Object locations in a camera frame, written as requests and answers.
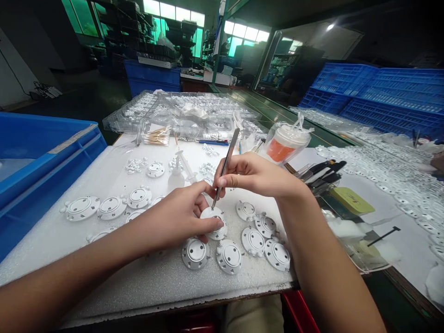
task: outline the finger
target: finger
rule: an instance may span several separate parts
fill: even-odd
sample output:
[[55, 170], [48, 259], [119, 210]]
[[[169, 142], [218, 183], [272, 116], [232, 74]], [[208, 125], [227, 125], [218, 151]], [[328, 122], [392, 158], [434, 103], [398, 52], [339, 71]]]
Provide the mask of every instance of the finger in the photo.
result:
[[207, 199], [205, 199], [205, 197], [202, 194], [200, 194], [197, 197], [197, 199], [196, 199], [194, 204], [195, 204], [195, 206], [197, 206], [197, 209], [199, 210], [199, 212], [203, 212], [204, 209], [209, 207]]
[[208, 243], [209, 239], [207, 237], [207, 235], [198, 235], [197, 238], [202, 242], [202, 243]]
[[210, 217], [207, 219], [194, 218], [192, 223], [192, 231], [194, 235], [209, 234], [223, 227], [223, 221]]
[[254, 175], [241, 176], [238, 174], [228, 174], [222, 176], [217, 181], [217, 186], [220, 187], [238, 187], [252, 191], [255, 187], [257, 177]]

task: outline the blue storage bin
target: blue storage bin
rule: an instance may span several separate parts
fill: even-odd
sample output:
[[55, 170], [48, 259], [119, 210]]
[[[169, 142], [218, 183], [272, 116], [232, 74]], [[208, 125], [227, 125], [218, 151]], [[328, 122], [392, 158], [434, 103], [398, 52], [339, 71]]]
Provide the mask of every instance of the blue storage bin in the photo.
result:
[[355, 96], [378, 71], [378, 68], [368, 65], [328, 62], [311, 87]]
[[312, 107], [324, 112], [339, 114], [351, 97], [310, 88], [299, 104], [299, 107]]
[[381, 68], [357, 96], [412, 110], [444, 113], [444, 69]]
[[34, 160], [0, 181], [0, 261], [105, 148], [95, 122], [0, 113], [0, 159]]
[[341, 117], [371, 125], [382, 132], [412, 136], [412, 130], [432, 139], [444, 138], [444, 115], [411, 110], [384, 103], [354, 98], [340, 113]]
[[128, 78], [148, 80], [151, 82], [180, 84], [180, 68], [162, 68], [139, 63], [137, 60], [124, 60]]
[[168, 83], [154, 82], [148, 80], [139, 80], [128, 78], [129, 87], [131, 89], [131, 95], [133, 97], [137, 96], [144, 90], [156, 90], [162, 89], [163, 91], [180, 92], [180, 85], [172, 85]]

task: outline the white foam sheet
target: white foam sheet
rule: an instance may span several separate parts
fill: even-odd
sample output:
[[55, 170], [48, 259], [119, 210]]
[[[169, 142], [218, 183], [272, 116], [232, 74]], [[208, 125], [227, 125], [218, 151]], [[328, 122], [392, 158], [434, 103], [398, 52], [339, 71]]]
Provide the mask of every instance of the white foam sheet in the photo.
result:
[[[325, 160], [325, 158], [316, 154], [315, 149], [305, 148], [290, 164], [298, 170], [304, 167], [307, 161], [321, 163]], [[398, 209], [396, 207], [397, 201], [391, 195], [379, 190], [375, 183], [369, 179], [342, 172], [339, 186], [354, 190], [375, 208], [374, 212], [365, 214], [361, 218], [364, 222], [373, 224], [374, 231], [377, 234], [385, 234], [392, 230], [393, 226], [401, 229], [401, 231], [395, 232], [387, 238], [402, 254], [401, 260], [394, 263], [393, 266], [422, 295], [429, 298], [426, 292], [427, 275], [430, 269], [439, 262], [429, 249], [432, 244], [428, 238], [429, 233], [417, 225], [413, 218]], [[382, 224], [378, 223], [387, 218], [391, 219]]]
[[[200, 144], [195, 142], [179, 144], [190, 166], [196, 172], [204, 162], [217, 165], [219, 160], [225, 157], [228, 149], [228, 147], [214, 146], [215, 150], [220, 152], [220, 156], [208, 157]], [[67, 221], [64, 215], [59, 213], [65, 201], [73, 201], [88, 195], [97, 196], [101, 200], [121, 194], [127, 196], [142, 184], [150, 186], [153, 199], [166, 195], [170, 174], [168, 162], [176, 151], [174, 139], [170, 140], [168, 147], [141, 145], [135, 148], [131, 143], [120, 147], [108, 147], [0, 264], [0, 284], [12, 281], [85, 246], [87, 235], [109, 227], [120, 227], [126, 219], [126, 216], [122, 215], [111, 221], [101, 221], [96, 216], [81, 222]], [[145, 169], [141, 173], [127, 174], [124, 167], [128, 164], [128, 159], [143, 159], [143, 157], [148, 157], [149, 163], [155, 160], [163, 162], [166, 167], [165, 174], [158, 179], [148, 178]], [[198, 174], [197, 177], [201, 179], [203, 175]], [[273, 198], [262, 197], [242, 189], [233, 191], [227, 189], [225, 198], [221, 199], [217, 206], [225, 211], [228, 238], [234, 240], [243, 252], [241, 232], [248, 223], [242, 221], [235, 212], [235, 205], [239, 200], [250, 202], [257, 211], [266, 211], [267, 215], [275, 220], [281, 232], [279, 237], [286, 241], [282, 220]], [[245, 294], [245, 290], [252, 290], [252, 293], [258, 290], [262, 292], [279, 290], [288, 288], [288, 283], [295, 280], [291, 273], [280, 272], [271, 267], [265, 258], [253, 258], [246, 252], [240, 274], [227, 275], [216, 263], [217, 244], [216, 241], [210, 240], [212, 258], [199, 271], [185, 267], [180, 257], [180, 248], [172, 249], [159, 262], [153, 263], [142, 258], [129, 264], [69, 313], [64, 326], [72, 326], [70, 323], [74, 322], [77, 325], [83, 324], [85, 321], [82, 320], [97, 316], [101, 319], [93, 322], [106, 320], [110, 318], [107, 314], [111, 313], [125, 313], [131, 310], [144, 313], [140, 309], [185, 300], [202, 300], [206, 296], [217, 299], [215, 295], [225, 295], [222, 298], [226, 298], [227, 295], [233, 296], [236, 290], [239, 291], [239, 295]]]

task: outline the window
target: window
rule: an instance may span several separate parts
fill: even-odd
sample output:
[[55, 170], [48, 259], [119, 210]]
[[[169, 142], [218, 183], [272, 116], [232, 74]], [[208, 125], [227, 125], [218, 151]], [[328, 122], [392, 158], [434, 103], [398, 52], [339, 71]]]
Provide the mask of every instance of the window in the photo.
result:
[[176, 7], [176, 20], [177, 21], [183, 21], [183, 20], [189, 21], [190, 14], [191, 14], [191, 12], [188, 9]]
[[160, 16], [167, 19], [176, 19], [176, 8], [172, 5], [160, 3]]
[[266, 42], [268, 40], [269, 33], [259, 30], [258, 36], [256, 37], [256, 42]]
[[234, 23], [230, 22], [230, 21], [225, 21], [225, 27], [223, 28], [223, 31], [227, 35], [232, 35], [233, 34], [233, 29], [234, 29]]
[[159, 2], [153, 0], [143, 0], [143, 7], [145, 12], [160, 16]]
[[236, 53], [236, 48], [242, 45], [242, 38], [233, 37], [231, 39], [230, 51], [228, 52], [228, 56], [234, 56]]
[[65, 6], [66, 14], [68, 15], [68, 19], [71, 22], [71, 25], [74, 28], [75, 33], [83, 33], [82, 28], [80, 28], [79, 21], [77, 20], [77, 16], [75, 15], [73, 5], [70, 0], [62, 0], [63, 5]]
[[197, 12], [191, 12], [191, 21], [196, 22], [197, 26], [204, 26], [205, 23], [205, 15]]
[[236, 23], [234, 25], [233, 29], [233, 36], [243, 38], [245, 36], [245, 31], [247, 30], [247, 27], [245, 25], [240, 25]]
[[245, 32], [245, 39], [256, 40], [258, 36], [259, 30], [247, 27], [247, 31]]
[[94, 25], [93, 16], [89, 10], [88, 3], [85, 0], [71, 0], [74, 11], [77, 14], [80, 27], [85, 35], [98, 37], [96, 26]]

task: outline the lid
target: lid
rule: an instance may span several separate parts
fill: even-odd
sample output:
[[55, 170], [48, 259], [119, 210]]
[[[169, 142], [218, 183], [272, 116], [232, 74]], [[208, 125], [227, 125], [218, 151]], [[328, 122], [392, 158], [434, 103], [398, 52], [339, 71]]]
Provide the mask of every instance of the lid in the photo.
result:
[[367, 201], [362, 199], [355, 193], [355, 191], [348, 187], [335, 187], [330, 190], [330, 193], [355, 215], [362, 215], [375, 211]]
[[139, 188], [133, 190], [128, 196], [128, 206], [133, 209], [143, 208], [151, 204], [153, 194], [148, 186], [140, 185]]
[[109, 197], [105, 199], [97, 210], [97, 217], [102, 220], [113, 220], [121, 216], [126, 210], [126, 199]]
[[100, 206], [100, 199], [98, 197], [81, 197], [73, 202], [65, 202], [65, 207], [60, 209], [61, 213], [65, 214], [65, 217], [69, 221], [83, 221], [97, 211]]
[[230, 275], [237, 274], [241, 271], [243, 255], [237, 244], [229, 239], [221, 240], [216, 249], [216, 258], [219, 267]]
[[236, 204], [236, 213], [242, 220], [246, 222], [254, 221], [254, 214], [256, 213], [256, 209], [254, 209], [253, 205], [248, 202], [239, 202]]
[[240, 240], [244, 249], [252, 256], [262, 258], [265, 250], [265, 240], [259, 231], [251, 226], [245, 228], [240, 235]]
[[290, 270], [290, 253], [276, 237], [265, 242], [265, 257], [268, 263], [277, 270]]
[[265, 212], [263, 212], [261, 216], [255, 217], [254, 225], [262, 237], [271, 238], [276, 235], [276, 222], [274, 222], [272, 218], [268, 217]]
[[210, 258], [210, 247], [197, 238], [189, 238], [182, 248], [182, 260], [192, 270], [201, 269]]

